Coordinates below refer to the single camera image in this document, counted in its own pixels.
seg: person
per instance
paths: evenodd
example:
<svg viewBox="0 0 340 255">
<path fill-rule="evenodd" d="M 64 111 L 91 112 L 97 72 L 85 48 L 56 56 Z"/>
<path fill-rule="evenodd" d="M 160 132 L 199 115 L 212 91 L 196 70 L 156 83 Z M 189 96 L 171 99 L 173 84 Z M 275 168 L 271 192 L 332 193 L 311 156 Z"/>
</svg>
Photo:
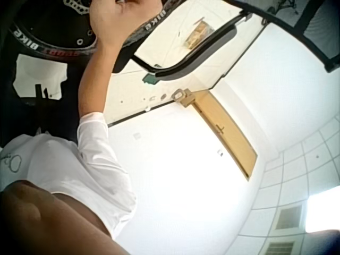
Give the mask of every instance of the person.
<svg viewBox="0 0 340 255">
<path fill-rule="evenodd" d="M 136 197 L 110 147 L 103 111 L 124 41 L 161 10 L 160 0 L 92 0 L 98 41 L 79 85 L 78 146 L 23 134 L 3 148 L 2 251 L 7 245 L 21 254 L 127 254 L 114 239 L 135 212 Z"/>
</svg>

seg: air vent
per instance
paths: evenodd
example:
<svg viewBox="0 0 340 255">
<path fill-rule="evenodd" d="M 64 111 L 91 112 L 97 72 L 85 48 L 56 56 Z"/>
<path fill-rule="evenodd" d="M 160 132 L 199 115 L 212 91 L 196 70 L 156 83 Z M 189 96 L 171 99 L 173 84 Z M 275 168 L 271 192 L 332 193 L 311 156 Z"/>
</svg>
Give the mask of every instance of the air vent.
<svg viewBox="0 0 340 255">
<path fill-rule="evenodd" d="M 282 209 L 278 219 L 276 229 L 283 230 L 286 228 L 299 227 L 302 206 L 296 206 L 288 209 Z"/>
<path fill-rule="evenodd" d="M 294 242 L 270 243 L 265 255 L 291 255 Z"/>
</svg>

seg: bicycle wheel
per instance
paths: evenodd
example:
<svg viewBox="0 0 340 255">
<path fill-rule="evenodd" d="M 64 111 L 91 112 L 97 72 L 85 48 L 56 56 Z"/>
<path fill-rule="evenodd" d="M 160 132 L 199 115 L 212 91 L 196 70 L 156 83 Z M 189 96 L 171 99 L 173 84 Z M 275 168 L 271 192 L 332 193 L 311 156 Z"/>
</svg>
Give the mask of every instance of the bicycle wheel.
<svg viewBox="0 0 340 255">
<path fill-rule="evenodd" d="M 185 1 L 162 0 L 162 12 L 138 28 L 124 43 L 128 55 L 132 56 L 141 41 Z M 88 59 L 96 47 L 89 22 L 90 3 L 91 0 L 28 0 L 21 6 L 10 32 L 25 49 L 25 54 L 65 63 Z"/>
</svg>

